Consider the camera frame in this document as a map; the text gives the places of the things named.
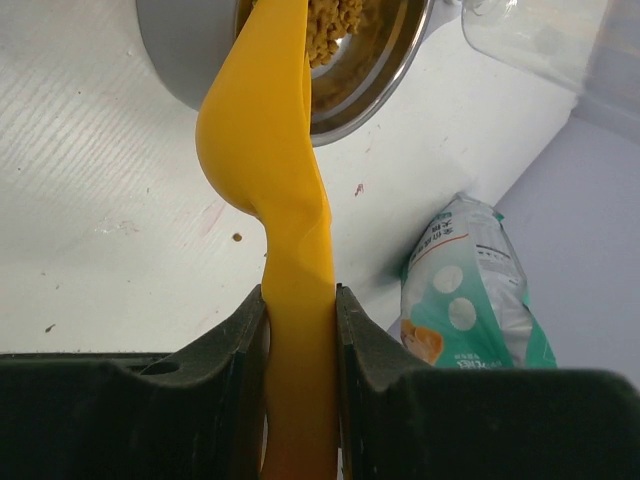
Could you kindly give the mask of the yellow plastic scoop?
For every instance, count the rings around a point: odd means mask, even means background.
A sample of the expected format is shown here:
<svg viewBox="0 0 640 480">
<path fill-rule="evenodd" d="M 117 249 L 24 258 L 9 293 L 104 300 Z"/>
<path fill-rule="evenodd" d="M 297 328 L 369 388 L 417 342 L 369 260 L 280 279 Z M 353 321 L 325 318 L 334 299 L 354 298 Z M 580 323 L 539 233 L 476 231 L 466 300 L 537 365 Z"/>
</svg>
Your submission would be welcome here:
<svg viewBox="0 0 640 480">
<path fill-rule="evenodd" d="M 267 239 L 265 479 L 333 479 L 339 445 L 331 215 L 310 138 L 307 4 L 260 1 L 200 107 L 195 141 L 216 192 Z"/>
</svg>

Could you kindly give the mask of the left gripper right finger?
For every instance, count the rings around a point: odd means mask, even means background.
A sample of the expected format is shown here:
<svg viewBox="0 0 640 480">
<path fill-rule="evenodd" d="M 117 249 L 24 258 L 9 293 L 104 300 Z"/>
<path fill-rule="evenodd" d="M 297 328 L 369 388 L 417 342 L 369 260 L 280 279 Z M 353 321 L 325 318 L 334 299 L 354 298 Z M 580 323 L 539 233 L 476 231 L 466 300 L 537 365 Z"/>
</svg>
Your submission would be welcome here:
<svg viewBox="0 0 640 480">
<path fill-rule="evenodd" d="M 442 369 L 336 299 L 347 479 L 635 479 L 639 394 L 578 369 Z"/>
</svg>

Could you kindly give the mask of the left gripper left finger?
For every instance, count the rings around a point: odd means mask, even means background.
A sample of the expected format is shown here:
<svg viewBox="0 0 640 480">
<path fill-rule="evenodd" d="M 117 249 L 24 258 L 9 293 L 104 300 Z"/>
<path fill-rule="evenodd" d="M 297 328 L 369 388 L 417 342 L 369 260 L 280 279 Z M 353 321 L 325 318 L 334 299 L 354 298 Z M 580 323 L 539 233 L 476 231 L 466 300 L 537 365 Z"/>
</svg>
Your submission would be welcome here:
<svg viewBox="0 0 640 480">
<path fill-rule="evenodd" d="M 253 290 L 171 353 L 1 358 L 5 479 L 255 479 L 266 310 Z"/>
</svg>

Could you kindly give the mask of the green pet food bag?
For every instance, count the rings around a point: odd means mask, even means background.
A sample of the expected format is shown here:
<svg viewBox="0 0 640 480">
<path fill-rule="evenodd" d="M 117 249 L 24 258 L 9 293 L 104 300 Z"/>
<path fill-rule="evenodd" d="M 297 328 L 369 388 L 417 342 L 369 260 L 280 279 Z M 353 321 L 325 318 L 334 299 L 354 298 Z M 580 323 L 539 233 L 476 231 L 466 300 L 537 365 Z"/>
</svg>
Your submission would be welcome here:
<svg viewBox="0 0 640 480">
<path fill-rule="evenodd" d="M 529 307 L 527 278 L 491 206 L 456 195 L 403 267 L 390 334 L 437 368 L 554 368 Z"/>
</svg>

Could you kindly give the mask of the brown pet food kibble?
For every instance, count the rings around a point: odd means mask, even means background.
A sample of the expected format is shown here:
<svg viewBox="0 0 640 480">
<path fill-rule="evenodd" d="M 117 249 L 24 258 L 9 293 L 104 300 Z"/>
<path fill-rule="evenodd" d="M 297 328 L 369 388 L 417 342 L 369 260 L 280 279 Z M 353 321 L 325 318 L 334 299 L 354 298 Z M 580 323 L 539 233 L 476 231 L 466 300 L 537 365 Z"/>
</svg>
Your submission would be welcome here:
<svg viewBox="0 0 640 480">
<path fill-rule="evenodd" d="M 348 39 L 373 43 L 384 29 L 382 4 L 383 1 L 308 1 L 305 48 L 311 70 L 336 60 Z"/>
</svg>

